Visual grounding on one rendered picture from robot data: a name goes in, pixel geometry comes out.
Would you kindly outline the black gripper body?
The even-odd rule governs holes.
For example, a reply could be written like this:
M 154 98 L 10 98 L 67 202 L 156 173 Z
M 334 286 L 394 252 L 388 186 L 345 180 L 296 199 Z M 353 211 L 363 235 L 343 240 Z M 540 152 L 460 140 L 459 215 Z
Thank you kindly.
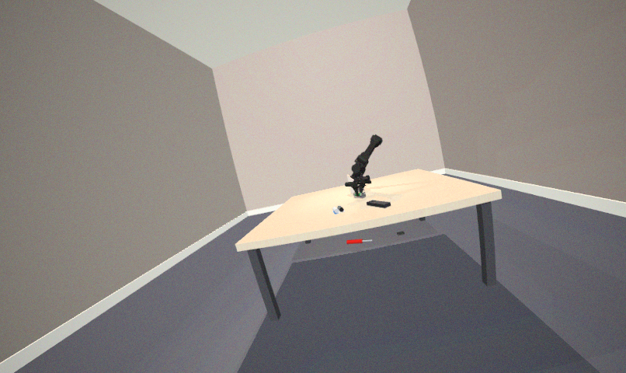
M 357 177 L 358 177 L 358 175 L 360 176 L 361 174 L 362 174 L 362 173 L 354 173 L 354 174 L 353 174 L 353 176 L 354 176 L 354 181 L 353 181 L 353 182 L 346 182 L 346 183 L 345 183 L 345 187 L 354 187 L 354 186 L 355 186 L 355 187 L 357 187 L 357 186 L 358 186 L 358 184 L 359 184 L 359 185 L 365 185 L 365 183 L 358 183 L 358 182 L 357 182 Z M 368 183 L 367 183 L 367 184 L 371 184 L 371 180 L 368 180 Z

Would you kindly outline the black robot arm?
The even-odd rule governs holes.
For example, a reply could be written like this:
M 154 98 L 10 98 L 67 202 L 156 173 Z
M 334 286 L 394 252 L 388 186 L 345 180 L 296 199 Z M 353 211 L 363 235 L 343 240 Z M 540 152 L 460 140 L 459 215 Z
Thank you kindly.
M 362 173 L 360 176 L 358 175 L 357 177 L 357 182 L 359 183 L 368 183 L 368 180 L 370 180 L 370 176 L 366 175 L 363 176 L 365 170 L 365 167 L 367 166 L 368 162 L 369 162 L 369 158 L 372 155 L 374 149 L 380 145 L 383 142 L 382 138 L 377 136 L 377 135 L 372 135 L 372 137 L 370 138 L 370 145 L 367 147 L 365 152 L 362 152 L 360 155 L 358 155 L 356 157 L 356 159 L 354 160 L 355 164 L 352 166 L 352 171 L 353 173 Z

